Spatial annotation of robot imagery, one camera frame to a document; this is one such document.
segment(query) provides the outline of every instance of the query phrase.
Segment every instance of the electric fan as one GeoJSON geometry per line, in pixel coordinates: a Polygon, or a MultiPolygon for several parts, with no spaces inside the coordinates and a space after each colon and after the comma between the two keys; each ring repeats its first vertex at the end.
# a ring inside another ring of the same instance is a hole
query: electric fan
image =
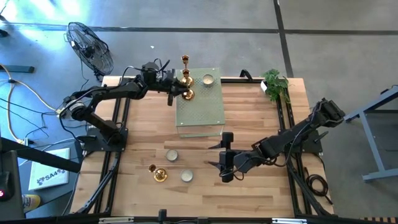
{"type": "Polygon", "coordinates": [[[77,56],[94,71],[98,81],[113,70],[113,60],[108,45],[81,22],[70,22],[67,39],[77,56]]]}

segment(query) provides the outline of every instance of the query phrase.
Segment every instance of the wooden table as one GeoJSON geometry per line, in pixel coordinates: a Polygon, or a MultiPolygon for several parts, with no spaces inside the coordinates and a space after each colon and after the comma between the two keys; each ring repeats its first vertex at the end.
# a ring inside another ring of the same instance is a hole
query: wooden table
{"type": "MultiPolygon", "coordinates": [[[[116,85],[119,78],[105,77],[103,83],[116,85]]],[[[226,118],[224,131],[234,133],[233,149],[251,149],[252,143],[277,134],[276,104],[261,92],[259,84],[223,84],[222,91],[226,118]]],[[[302,78],[289,79],[289,93],[294,119],[298,123],[310,114],[302,78]]],[[[114,102],[101,102],[97,114],[111,119],[114,102]]],[[[119,119],[123,105],[122,100],[119,119]]],[[[119,167],[112,216],[156,217],[161,208],[167,209],[167,215],[172,217],[294,215],[286,168],[260,166],[250,170],[243,181],[222,183],[219,170],[207,163],[218,161],[220,150],[207,148],[218,144],[220,137],[180,139],[175,127],[175,102],[173,106],[167,106],[165,93],[148,92],[142,100],[131,100],[127,127],[129,137],[119,167]],[[178,161],[171,163],[165,158],[169,149],[178,151],[178,161]],[[148,171],[151,164],[167,169],[169,177],[165,182],[154,180],[148,171]],[[194,178],[190,183],[180,180],[183,169],[193,170],[194,178]]],[[[95,152],[83,161],[72,212],[77,211],[97,188],[103,157],[103,152],[95,152]]],[[[325,177],[319,158],[304,154],[302,159],[310,174],[325,177]]],[[[104,192],[102,208],[108,189],[104,192]]],[[[298,194],[304,211],[300,190],[298,194]]],[[[316,198],[333,213],[333,207],[325,198],[316,198]]]]}

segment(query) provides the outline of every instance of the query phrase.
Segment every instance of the gray floor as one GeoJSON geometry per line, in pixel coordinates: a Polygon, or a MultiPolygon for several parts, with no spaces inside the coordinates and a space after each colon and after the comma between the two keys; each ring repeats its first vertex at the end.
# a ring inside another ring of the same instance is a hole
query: gray floor
{"type": "MultiPolygon", "coordinates": [[[[356,0],[280,0],[286,29],[398,29],[397,1],[356,0]]],[[[132,1],[132,0],[10,0],[2,14],[9,22],[62,24],[80,21],[89,26],[112,27],[215,27],[275,29],[271,0],[222,1],[132,1]]],[[[13,73],[28,83],[52,106],[80,89],[83,79],[80,60],[67,42],[64,32],[8,29],[10,37],[0,39],[0,62],[31,65],[33,74],[13,73]]],[[[258,76],[276,68],[285,74],[278,34],[201,34],[98,32],[109,44],[114,66],[120,75],[127,65],[140,66],[155,58],[171,59],[179,68],[182,54],[191,56],[191,67],[220,67],[224,75],[237,76],[242,68],[258,76]]],[[[288,35],[290,58],[295,77],[302,77],[311,105],[323,97],[334,100],[347,113],[377,98],[380,91],[398,84],[397,36],[288,35]]],[[[96,85],[92,72],[87,86],[96,85]]],[[[5,98],[7,84],[0,85],[5,98]]],[[[18,86],[15,103],[45,111],[37,99],[18,86]]],[[[40,125],[40,115],[12,107],[12,110],[40,125]]],[[[7,131],[6,112],[0,111],[2,136],[7,131]]],[[[13,116],[13,127],[22,138],[35,129],[13,116]]],[[[49,144],[70,135],[61,130],[56,118],[46,118],[49,138],[36,132],[37,145],[49,144]]],[[[77,134],[82,129],[74,130],[77,134]]],[[[359,121],[329,130],[324,138],[324,160],[335,212],[342,217],[394,217],[398,211],[398,177],[370,184],[361,175],[377,167],[359,121]]],[[[398,152],[389,154],[389,167],[397,167],[398,152]]],[[[57,200],[52,204],[62,205],[57,200]]],[[[31,217],[54,215],[55,205],[31,213],[31,217]]]]}

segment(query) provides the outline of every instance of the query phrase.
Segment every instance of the potted plant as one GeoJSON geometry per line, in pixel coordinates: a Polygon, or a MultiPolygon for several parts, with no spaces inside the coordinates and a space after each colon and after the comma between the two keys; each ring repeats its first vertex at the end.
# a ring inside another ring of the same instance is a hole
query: potted plant
{"type": "Polygon", "coordinates": [[[264,80],[261,83],[261,89],[265,91],[266,95],[269,96],[271,101],[276,101],[279,95],[282,95],[286,103],[290,103],[290,99],[286,94],[285,88],[289,81],[286,77],[279,78],[279,71],[271,69],[268,72],[262,74],[264,80]]]}

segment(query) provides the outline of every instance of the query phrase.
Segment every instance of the green plant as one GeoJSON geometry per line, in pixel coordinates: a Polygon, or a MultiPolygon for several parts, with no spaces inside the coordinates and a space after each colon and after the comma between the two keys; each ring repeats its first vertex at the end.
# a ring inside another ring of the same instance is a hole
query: green plant
{"type": "Polygon", "coordinates": [[[286,103],[290,103],[290,99],[287,96],[286,91],[284,91],[284,89],[287,88],[287,84],[289,83],[289,81],[286,77],[279,78],[279,73],[280,72],[278,70],[271,69],[268,72],[262,74],[262,76],[264,77],[264,81],[267,85],[266,94],[269,96],[271,101],[276,101],[276,99],[278,99],[278,96],[282,95],[286,103]]]}

